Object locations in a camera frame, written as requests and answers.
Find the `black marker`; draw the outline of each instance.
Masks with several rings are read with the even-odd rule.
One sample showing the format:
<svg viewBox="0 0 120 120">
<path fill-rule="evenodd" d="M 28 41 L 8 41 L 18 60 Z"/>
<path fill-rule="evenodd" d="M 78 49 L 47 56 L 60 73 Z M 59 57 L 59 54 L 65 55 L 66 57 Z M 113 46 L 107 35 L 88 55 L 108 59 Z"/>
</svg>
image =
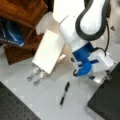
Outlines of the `black marker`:
<svg viewBox="0 0 120 120">
<path fill-rule="evenodd" d="M 70 87 L 70 83 L 67 82 L 67 84 L 66 84 L 66 86 L 65 86 L 64 94 L 63 94 L 63 96 L 62 96 L 62 98 L 61 98 L 61 101 L 60 101 L 60 108 L 62 107 L 62 105 L 63 105 L 63 103 L 64 103 L 64 100 L 65 100 L 65 97 L 66 97 L 66 93 L 67 93 L 69 87 Z"/>
</svg>

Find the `brown wooden board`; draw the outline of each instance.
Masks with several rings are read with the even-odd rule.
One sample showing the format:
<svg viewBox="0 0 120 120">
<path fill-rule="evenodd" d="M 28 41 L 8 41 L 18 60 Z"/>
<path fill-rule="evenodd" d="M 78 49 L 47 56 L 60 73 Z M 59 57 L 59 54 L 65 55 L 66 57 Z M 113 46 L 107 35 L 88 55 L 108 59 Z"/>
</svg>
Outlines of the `brown wooden board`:
<svg viewBox="0 0 120 120">
<path fill-rule="evenodd" d="M 34 27 L 47 6 L 43 0 L 0 0 L 0 16 L 27 27 Z"/>
</svg>

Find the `black object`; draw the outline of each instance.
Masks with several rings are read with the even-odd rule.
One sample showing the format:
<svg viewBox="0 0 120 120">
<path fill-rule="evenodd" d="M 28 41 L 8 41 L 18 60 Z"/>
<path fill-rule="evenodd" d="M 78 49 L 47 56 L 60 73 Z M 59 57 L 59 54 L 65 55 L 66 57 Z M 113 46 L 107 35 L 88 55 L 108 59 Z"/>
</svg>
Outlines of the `black object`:
<svg viewBox="0 0 120 120">
<path fill-rule="evenodd" d="M 112 79 L 99 87 L 88 107 L 106 120 L 120 120 L 120 63 L 111 73 Z"/>
<path fill-rule="evenodd" d="M 48 11 L 52 11 L 53 12 L 53 8 L 54 8 L 54 0 L 44 0 L 45 3 L 48 6 Z"/>
<path fill-rule="evenodd" d="M 67 84 L 66 84 L 66 86 L 65 86 L 64 94 L 63 94 L 63 96 L 62 96 L 62 98 L 61 98 L 61 101 L 60 101 L 60 107 L 62 107 L 62 105 L 63 105 L 63 103 L 64 103 L 65 96 L 66 96 L 66 93 L 67 93 L 69 87 L 70 87 L 70 83 L 67 82 Z"/>
<path fill-rule="evenodd" d="M 0 82 L 0 120 L 40 120 Z"/>
</svg>

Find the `wooden furniture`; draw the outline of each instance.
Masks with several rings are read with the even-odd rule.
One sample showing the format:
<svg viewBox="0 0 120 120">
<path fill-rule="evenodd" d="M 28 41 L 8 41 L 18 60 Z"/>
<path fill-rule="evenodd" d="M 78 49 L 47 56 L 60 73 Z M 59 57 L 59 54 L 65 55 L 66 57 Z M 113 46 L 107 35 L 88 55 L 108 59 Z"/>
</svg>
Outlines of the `wooden furniture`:
<svg viewBox="0 0 120 120">
<path fill-rule="evenodd" d="M 39 44 L 34 43 L 37 35 L 35 27 L 46 13 L 47 5 L 43 0 L 0 0 L 0 3 L 0 16 L 17 22 L 25 40 L 23 47 L 5 46 L 8 63 L 13 64 L 32 57 Z"/>
</svg>

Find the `pen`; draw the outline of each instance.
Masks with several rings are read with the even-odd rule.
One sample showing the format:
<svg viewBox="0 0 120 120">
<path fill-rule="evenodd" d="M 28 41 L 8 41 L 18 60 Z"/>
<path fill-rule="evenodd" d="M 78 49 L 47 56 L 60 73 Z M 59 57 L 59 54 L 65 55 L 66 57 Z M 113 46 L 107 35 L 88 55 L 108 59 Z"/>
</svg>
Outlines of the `pen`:
<svg viewBox="0 0 120 120">
<path fill-rule="evenodd" d="M 63 96 L 61 98 L 61 101 L 60 101 L 60 108 L 62 107 L 62 105 L 64 103 L 64 100 L 65 100 L 65 97 L 66 97 L 66 93 L 67 93 L 69 87 L 70 87 L 70 82 L 67 82 L 67 84 L 65 86 L 64 94 L 63 94 Z"/>
</svg>

